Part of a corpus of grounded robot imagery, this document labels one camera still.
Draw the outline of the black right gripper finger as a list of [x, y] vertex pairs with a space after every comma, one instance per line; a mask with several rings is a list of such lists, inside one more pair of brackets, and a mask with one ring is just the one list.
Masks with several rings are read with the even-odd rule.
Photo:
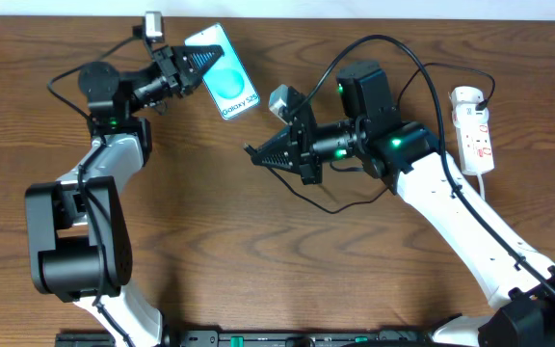
[[244, 151], [251, 157], [259, 159], [269, 159], [276, 156], [278, 158], [290, 158], [290, 136], [291, 127], [286, 126], [281, 129], [275, 136], [259, 147], [244, 145]]
[[291, 172], [294, 164], [287, 151], [275, 153], [256, 152], [251, 155], [251, 161], [256, 166]]

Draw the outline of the turquoise screen smartphone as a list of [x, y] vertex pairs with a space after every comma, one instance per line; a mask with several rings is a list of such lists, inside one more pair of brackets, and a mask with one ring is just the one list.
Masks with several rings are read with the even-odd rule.
[[219, 45], [224, 55], [203, 76], [224, 120], [232, 120], [259, 104], [260, 97], [221, 23], [194, 33], [186, 46]]

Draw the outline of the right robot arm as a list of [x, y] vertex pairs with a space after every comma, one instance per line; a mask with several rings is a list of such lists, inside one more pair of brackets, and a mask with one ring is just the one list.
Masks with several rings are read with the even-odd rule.
[[422, 335], [424, 344], [555, 346], [555, 264], [480, 197], [425, 125], [402, 120], [378, 63], [351, 64], [337, 83], [345, 119], [331, 124], [316, 121], [302, 93], [284, 85], [275, 89], [269, 107], [285, 126], [250, 149], [253, 164], [318, 184], [325, 163], [356, 157], [434, 226], [493, 313], [442, 322]]

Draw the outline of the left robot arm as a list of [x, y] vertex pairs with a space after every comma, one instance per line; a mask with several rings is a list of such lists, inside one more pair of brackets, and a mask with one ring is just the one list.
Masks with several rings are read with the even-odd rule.
[[164, 314], [131, 280], [132, 247], [119, 194], [152, 151], [150, 123], [138, 111], [191, 94], [223, 56], [217, 44], [148, 51], [148, 67], [120, 72], [98, 58], [75, 68], [88, 100], [91, 148], [57, 180], [25, 192], [31, 279], [42, 294], [88, 311], [105, 337], [73, 337], [93, 346], [173, 346]]

